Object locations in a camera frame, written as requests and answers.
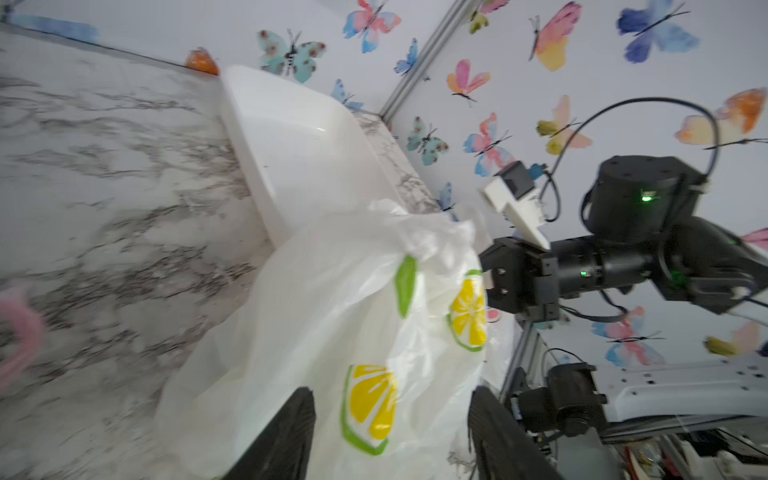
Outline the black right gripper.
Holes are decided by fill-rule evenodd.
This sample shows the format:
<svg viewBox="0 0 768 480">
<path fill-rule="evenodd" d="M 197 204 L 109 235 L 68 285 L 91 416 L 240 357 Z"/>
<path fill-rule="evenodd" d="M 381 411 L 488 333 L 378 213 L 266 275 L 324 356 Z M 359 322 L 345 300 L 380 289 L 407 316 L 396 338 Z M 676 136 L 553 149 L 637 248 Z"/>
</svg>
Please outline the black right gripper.
<svg viewBox="0 0 768 480">
<path fill-rule="evenodd" d="M 531 323 L 558 320 L 560 257 L 566 245 L 556 241 L 551 250 L 542 250 L 513 237 L 495 239 L 479 255 L 483 272 L 490 275 L 488 306 Z"/>
</svg>

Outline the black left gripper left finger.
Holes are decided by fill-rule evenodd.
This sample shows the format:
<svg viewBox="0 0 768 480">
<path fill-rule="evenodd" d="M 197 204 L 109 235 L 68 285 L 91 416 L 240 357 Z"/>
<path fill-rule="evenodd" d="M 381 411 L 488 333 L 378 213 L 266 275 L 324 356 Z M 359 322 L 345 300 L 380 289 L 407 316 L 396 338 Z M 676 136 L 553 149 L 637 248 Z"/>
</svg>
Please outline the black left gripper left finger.
<svg viewBox="0 0 768 480">
<path fill-rule="evenodd" d="M 296 389 L 223 480 L 304 480 L 316 421 L 307 387 Z"/>
</svg>

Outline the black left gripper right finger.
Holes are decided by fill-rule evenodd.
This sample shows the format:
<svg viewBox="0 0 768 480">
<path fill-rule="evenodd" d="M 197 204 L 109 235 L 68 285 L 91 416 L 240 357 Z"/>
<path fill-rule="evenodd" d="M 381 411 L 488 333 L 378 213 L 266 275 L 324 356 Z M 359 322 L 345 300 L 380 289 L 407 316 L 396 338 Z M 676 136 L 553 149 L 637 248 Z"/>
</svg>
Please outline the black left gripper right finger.
<svg viewBox="0 0 768 480">
<path fill-rule="evenodd" d="M 485 386 L 478 386 L 472 393 L 468 429 L 478 479 L 562 479 L 512 414 Z"/>
</svg>

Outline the lemon print plastic bag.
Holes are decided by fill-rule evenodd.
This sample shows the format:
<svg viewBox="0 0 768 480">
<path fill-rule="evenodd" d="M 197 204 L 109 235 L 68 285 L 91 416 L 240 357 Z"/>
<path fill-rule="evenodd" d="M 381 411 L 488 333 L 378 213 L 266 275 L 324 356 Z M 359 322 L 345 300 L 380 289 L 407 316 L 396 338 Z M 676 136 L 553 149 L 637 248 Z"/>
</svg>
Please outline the lemon print plastic bag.
<svg viewBox="0 0 768 480">
<path fill-rule="evenodd" d="M 298 393 L 312 429 L 286 449 L 308 478 L 437 478 L 485 360 L 474 237 L 390 200 L 294 234 L 166 383 L 150 477 L 224 478 Z"/>
</svg>

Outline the pink plastic bag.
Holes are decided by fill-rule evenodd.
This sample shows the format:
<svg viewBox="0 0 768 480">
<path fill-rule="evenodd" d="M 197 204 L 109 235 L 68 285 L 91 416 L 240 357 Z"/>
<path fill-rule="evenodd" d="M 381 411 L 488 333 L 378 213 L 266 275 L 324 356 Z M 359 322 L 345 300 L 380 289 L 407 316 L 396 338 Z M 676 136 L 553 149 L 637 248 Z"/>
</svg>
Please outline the pink plastic bag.
<svg viewBox="0 0 768 480">
<path fill-rule="evenodd" d="M 5 390 L 33 363 L 43 343 L 45 322 L 18 288 L 1 292 L 1 319 L 10 324 L 17 340 L 16 350 L 1 362 L 1 390 Z"/>
</svg>

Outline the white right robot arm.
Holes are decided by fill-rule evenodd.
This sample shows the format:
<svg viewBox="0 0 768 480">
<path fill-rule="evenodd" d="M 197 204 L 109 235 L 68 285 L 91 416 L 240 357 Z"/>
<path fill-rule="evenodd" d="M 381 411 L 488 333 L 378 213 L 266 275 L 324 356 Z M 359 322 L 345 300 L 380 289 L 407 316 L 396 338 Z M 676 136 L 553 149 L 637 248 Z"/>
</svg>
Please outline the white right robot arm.
<svg viewBox="0 0 768 480">
<path fill-rule="evenodd" d="M 534 183 L 519 165 L 484 188 L 516 228 L 482 252 L 490 307 L 534 325 L 556 320 L 568 298 L 628 292 L 652 282 L 671 302 L 722 315 L 767 287 L 767 260 L 755 248 L 694 213 L 705 174 L 675 157 L 604 161 L 584 196 L 587 234 L 548 240 Z M 739 384 L 723 366 L 601 374 L 587 363 L 551 368 L 542 387 L 505 386 L 502 402 L 529 432 L 573 437 L 631 420 L 682 416 L 763 417 L 767 391 Z"/>
</svg>

